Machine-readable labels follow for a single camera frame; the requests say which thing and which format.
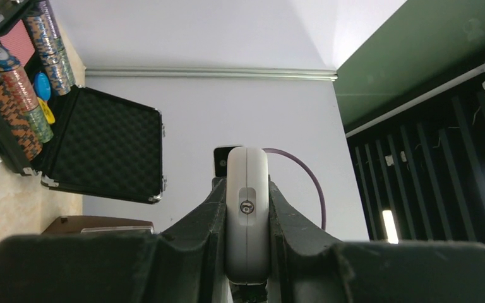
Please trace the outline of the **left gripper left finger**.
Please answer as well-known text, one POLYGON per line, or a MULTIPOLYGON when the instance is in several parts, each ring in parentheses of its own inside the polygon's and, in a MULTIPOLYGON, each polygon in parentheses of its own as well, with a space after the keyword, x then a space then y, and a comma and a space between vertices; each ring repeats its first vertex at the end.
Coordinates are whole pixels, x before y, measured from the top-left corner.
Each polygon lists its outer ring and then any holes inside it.
POLYGON ((226 302, 226 181, 159 234, 14 235, 0 242, 0 302, 226 302))

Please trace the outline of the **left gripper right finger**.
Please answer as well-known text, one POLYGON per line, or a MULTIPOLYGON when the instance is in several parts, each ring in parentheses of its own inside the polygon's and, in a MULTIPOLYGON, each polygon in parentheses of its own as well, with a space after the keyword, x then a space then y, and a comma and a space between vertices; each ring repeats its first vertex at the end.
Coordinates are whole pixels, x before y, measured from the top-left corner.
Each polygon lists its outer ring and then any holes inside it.
POLYGON ((485 244, 340 241, 269 188, 269 302, 485 302, 485 244))

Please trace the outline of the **white remote control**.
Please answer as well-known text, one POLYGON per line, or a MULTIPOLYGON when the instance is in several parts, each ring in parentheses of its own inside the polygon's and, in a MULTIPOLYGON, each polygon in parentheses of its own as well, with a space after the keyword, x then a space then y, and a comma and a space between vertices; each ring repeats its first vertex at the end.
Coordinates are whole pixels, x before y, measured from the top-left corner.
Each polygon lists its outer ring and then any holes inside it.
POLYGON ((265 283, 270 272, 268 158, 238 146, 227 159, 225 274, 236 285, 265 283))

